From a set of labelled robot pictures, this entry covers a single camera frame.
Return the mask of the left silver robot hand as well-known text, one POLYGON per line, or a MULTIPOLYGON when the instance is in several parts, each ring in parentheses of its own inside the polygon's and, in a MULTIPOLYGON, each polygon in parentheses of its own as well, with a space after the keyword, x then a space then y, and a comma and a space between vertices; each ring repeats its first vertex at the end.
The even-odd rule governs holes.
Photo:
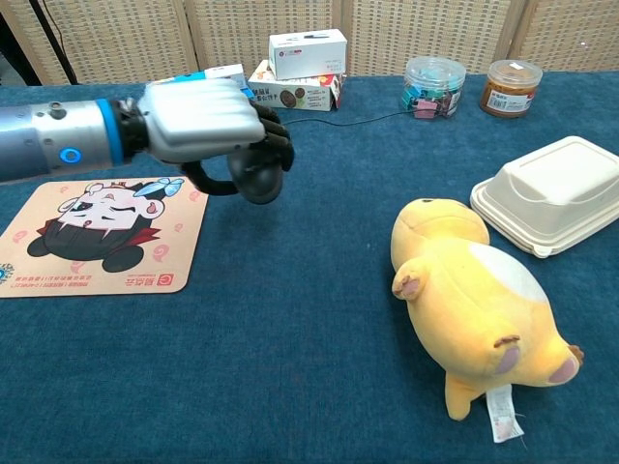
POLYGON ((236 82, 150 83, 137 111, 141 149, 178 166, 197 190, 257 205, 279 196, 295 159, 291 135, 273 108, 249 99, 236 82))

